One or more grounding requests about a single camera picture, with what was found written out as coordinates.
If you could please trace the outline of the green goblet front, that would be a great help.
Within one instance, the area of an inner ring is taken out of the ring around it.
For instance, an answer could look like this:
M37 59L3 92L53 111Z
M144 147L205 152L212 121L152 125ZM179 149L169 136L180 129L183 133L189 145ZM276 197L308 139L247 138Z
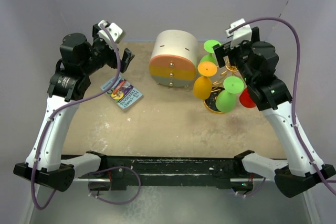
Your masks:
M207 52L207 54L203 56L199 62L201 63L204 61L209 61L217 65L217 59L216 59L213 47L219 44L220 42L214 39L205 41L203 44L203 47L204 47L204 50Z

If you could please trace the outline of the green goblet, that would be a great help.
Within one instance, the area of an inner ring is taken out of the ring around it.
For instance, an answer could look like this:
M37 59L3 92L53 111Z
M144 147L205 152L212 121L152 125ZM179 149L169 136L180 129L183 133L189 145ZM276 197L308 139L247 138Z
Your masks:
M228 113L236 106L237 95L244 89L244 82L236 76L227 77L223 82L224 90L216 98L216 108L220 112Z
M204 47L204 50L207 52L207 54L203 56L199 62L201 63L204 61L209 61L217 65L217 59L216 59L213 47L219 44L220 42L214 39L205 41L203 44L203 47Z

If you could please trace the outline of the yellow plastic goblet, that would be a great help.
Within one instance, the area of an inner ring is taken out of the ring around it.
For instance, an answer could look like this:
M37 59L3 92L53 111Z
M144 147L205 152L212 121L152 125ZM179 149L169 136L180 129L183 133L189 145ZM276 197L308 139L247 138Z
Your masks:
M217 73L217 66L211 61L203 61L198 64L197 70L200 77L193 85L193 94L200 100L209 98L212 90L211 77Z

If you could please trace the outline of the red plastic goblet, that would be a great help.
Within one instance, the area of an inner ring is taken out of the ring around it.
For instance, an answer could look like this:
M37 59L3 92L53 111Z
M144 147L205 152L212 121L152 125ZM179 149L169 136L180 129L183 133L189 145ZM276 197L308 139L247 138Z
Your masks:
M245 88L243 90L243 92L240 94L239 96L239 101L241 103L242 106L244 106L245 108L254 108L256 107L256 104L255 102L251 99L249 93L248 93L248 90L247 88Z

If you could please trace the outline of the gold wine glass rack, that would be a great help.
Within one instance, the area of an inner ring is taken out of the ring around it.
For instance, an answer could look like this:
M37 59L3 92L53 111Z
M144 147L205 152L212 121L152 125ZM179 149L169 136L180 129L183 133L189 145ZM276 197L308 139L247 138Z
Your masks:
M212 90L211 90L211 94L210 94L209 98L207 98L203 101L204 106L210 112L215 113L215 114L224 114L224 112L220 112L216 108L216 105L215 105L217 96L219 95L219 93L221 91L224 90L224 86L223 86L224 80L227 77L230 77L230 76L236 76L236 77L239 77L240 79L242 79L241 76L238 73L238 70L235 67L233 67L229 64L229 61L228 61L227 58L224 58L224 59L225 59L225 63L226 63L226 65L223 67L224 70L220 73L219 79L212 83Z

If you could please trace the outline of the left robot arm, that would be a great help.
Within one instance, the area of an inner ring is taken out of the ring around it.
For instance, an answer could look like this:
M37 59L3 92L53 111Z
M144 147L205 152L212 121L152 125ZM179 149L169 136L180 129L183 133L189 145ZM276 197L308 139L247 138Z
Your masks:
M105 65L124 73L134 54L116 46L125 32L115 23L102 20L92 28L93 42L84 34L65 36L60 45L61 58L49 80L47 107L37 140L26 160L14 166L13 173L31 182L64 192L75 178L91 173L96 178L108 172L107 158L88 151L63 160L62 148L73 116L89 88L90 75Z

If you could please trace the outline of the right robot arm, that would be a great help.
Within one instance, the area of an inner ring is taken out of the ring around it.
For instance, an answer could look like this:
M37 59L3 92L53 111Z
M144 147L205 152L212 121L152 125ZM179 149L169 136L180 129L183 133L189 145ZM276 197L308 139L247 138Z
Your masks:
M288 198L334 176L335 168L314 151L292 112L294 99L286 84L275 76L279 60L275 47L260 40L258 27L239 25L226 30L226 34L231 42L213 47L217 62L223 67L228 57L238 69L251 100L272 126L287 158L276 161L248 150L234 157L234 173L238 177L254 173L271 179Z

